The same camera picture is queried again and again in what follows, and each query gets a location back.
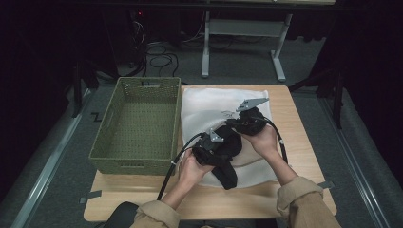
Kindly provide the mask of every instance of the gray carpet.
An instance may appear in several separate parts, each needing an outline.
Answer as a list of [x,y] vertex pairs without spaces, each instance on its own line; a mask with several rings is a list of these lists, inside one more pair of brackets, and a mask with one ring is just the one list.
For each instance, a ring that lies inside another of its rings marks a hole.
[[[182,49],[166,47],[166,52],[175,53],[179,59],[179,67],[175,76],[191,85],[263,85],[280,84],[276,79],[268,51],[276,41],[257,38],[239,38],[229,48],[212,49],[210,77],[202,79],[201,62],[202,47],[182,46]],[[224,48],[227,40],[217,40],[212,43],[214,48]],[[287,77],[284,83],[290,86],[309,75],[313,63],[323,41],[304,43],[301,39],[287,41],[284,45],[280,60]],[[150,53],[162,53],[161,47],[154,47]],[[154,66],[164,66],[170,60],[164,57],[148,56],[148,63]],[[147,68],[147,76],[172,76],[175,59],[172,64],[163,68]],[[130,69],[121,67],[124,74]],[[95,174],[95,169],[88,160],[89,150],[95,139],[99,122],[94,122],[92,112],[100,113],[102,118],[114,84],[100,81],[101,86],[94,91],[91,101],[84,109],[74,135],[67,145],[63,157],[47,192],[32,216],[29,227],[94,227],[96,223],[87,222],[83,218],[85,205],[79,203],[81,197],[88,193]],[[304,87],[293,93],[297,110],[306,128],[308,137],[317,155],[319,165],[327,181],[332,181],[335,187],[331,189],[337,207],[336,218],[342,227],[375,227],[356,187],[351,170],[343,155],[342,147],[332,129],[332,124],[326,117],[323,107],[313,92],[314,87]],[[369,184],[379,199],[379,204],[387,215],[391,227],[397,227],[403,222],[403,212],[399,202],[403,201],[401,188],[396,183],[385,162],[378,154],[374,143],[368,135],[365,125],[355,112],[348,94],[343,97],[342,132],[346,135],[349,145],[355,152]],[[71,107],[66,115],[49,133],[20,179],[10,191],[0,207],[0,227],[10,227],[26,200],[30,189],[50,153],[63,136],[64,130],[72,114]]]

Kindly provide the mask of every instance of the person's right hand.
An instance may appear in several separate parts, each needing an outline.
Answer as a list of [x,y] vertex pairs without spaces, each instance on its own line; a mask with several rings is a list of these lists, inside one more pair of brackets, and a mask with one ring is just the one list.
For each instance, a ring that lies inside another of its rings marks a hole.
[[276,130],[271,125],[266,125],[257,135],[242,135],[242,137],[249,141],[255,151],[265,159],[279,155]]

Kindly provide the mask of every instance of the desk leg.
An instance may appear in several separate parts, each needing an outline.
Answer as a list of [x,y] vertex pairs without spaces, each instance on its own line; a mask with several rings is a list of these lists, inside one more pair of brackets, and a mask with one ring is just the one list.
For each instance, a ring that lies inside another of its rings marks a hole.
[[201,77],[208,78],[208,68],[210,65],[210,48],[209,48],[209,38],[210,38],[210,12],[205,13],[205,30],[204,30],[204,49],[202,52],[202,62],[201,62]]
[[278,48],[277,50],[271,51],[273,65],[275,66],[276,74],[278,76],[278,80],[281,82],[285,82],[284,71],[282,70],[281,62],[279,61],[279,54],[281,52],[282,46],[284,45],[285,36],[287,35],[288,28],[290,27],[291,18],[293,14],[287,14],[284,22],[284,26],[281,29],[281,34],[278,38]]

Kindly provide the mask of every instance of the person's left hand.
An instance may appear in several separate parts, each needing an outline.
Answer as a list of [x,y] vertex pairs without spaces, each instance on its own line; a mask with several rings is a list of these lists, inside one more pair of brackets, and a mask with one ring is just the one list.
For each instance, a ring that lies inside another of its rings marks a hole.
[[179,181],[188,186],[194,186],[202,180],[206,173],[213,170],[213,168],[214,166],[211,165],[199,164],[192,153],[192,149],[187,149],[181,161]]

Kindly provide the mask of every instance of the wooden table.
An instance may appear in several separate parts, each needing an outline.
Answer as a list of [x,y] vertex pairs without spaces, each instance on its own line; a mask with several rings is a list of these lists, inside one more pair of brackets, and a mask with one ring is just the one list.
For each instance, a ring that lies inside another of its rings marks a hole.
[[[268,90],[273,122],[285,141],[290,165],[301,176],[315,183],[325,181],[317,158],[308,140],[296,106],[288,88],[284,85],[190,85],[187,87],[237,88]],[[179,137],[182,148],[182,136]],[[91,192],[102,191],[99,198],[89,199],[84,217],[88,221],[107,220],[115,208],[124,201],[138,205],[155,200],[163,184],[162,176],[104,175],[97,172]],[[177,181],[171,177],[166,191]],[[178,212],[182,219],[267,219],[277,218],[277,181],[269,181],[243,189],[224,190],[197,186],[184,199]],[[324,190],[324,202],[332,213],[336,206],[328,189]]]

